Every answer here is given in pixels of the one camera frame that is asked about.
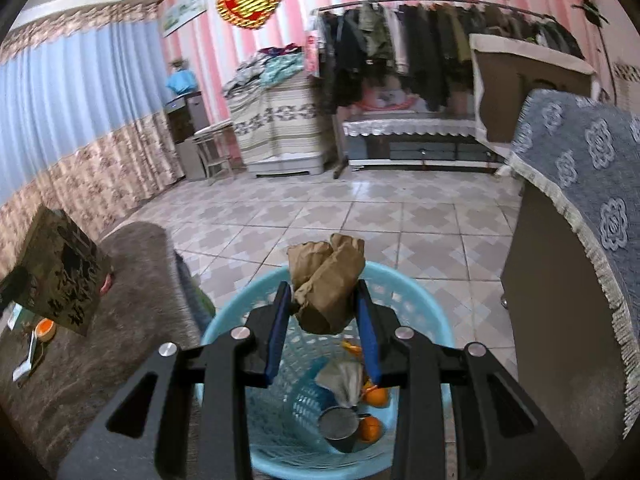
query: orange lid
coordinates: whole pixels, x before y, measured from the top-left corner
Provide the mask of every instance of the orange lid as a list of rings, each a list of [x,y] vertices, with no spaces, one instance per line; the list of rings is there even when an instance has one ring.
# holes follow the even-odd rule
[[[43,319],[36,326],[36,336],[41,336],[46,334],[53,327],[53,321],[50,319]]]

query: gray carpet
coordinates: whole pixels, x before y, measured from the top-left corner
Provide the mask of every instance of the gray carpet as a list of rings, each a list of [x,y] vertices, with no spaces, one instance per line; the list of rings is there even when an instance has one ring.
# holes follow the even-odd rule
[[[52,476],[101,407],[151,352],[166,341],[183,348],[200,341],[162,228],[132,223],[101,247],[113,258],[116,280],[87,337],[59,328],[43,362],[17,388],[12,371],[25,359],[28,338],[8,330],[0,336],[0,405]],[[192,423],[191,443],[196,432]]]

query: blue plastic laundry basket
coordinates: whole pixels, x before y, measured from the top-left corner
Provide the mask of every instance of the blue plastic laundry basket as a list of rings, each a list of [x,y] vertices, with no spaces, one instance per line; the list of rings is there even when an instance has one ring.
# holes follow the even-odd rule
[[[387,266],[367,262],[361,278],[366,280],[375,303],[392,307],[400,323],[411,326],[433,342],[453,346],[447,318],[433,296],[414,280]],[[244,324],[249,311],[274,300],[280,282],[290,282],[289,269],[281,267],[246,286],[220,311],[207,328],[202,343]],[[286,480],[354,480],[391,466],[396,439],[398,392],[387,408],[367,406],[379,418],[385,434],[372,446],[343,454],[329,446],[318,433],[322,410],[315,374],[332,356],[344,357],[340,342],[358,342],[353,321],[342,334],[317,336],[303,332],[295,318],[289,320],[280,371],[266,390],[246,389],[247,422],[252,465],[259,471]],[[202,402],[202,385],[196,390]],[[450,402],[443,388],[445,403]]]

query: chair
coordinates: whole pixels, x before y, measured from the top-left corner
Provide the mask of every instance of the chair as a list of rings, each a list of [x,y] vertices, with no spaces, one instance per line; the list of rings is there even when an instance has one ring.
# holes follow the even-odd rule
[[[212,180],[212,183],[225,170],[230,173],[231,178],[235,178],[225,139],[225,129],[229,126],[230,121],[213,124],[197,131],[193,136],[193,143],[198,150],[207,179]]]

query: pink striped wall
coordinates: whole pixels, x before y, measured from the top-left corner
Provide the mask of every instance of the pink striped wall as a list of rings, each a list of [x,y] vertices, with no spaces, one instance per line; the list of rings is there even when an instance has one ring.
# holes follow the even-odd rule
[[[348,1],[353,0],[283,0],[274,16],[261,29],[252,31],[224,22],[216,11],[216,0],[207,0],[207,12],[164,38],[164,54],[167,61],[175,57],[189,60],[202,87],[209,119],[218,122],[229,117],[220,89],[234,76],[242,60],[259,48],[302,44],[312,9]],[[161,11],[175,2],[163,0]],[[574,34],[587,60],[599,71],[596,31],[580,10],[571,8],[571,4],[577,2],[579,0],[509,0],[508,4],[554,15]]]

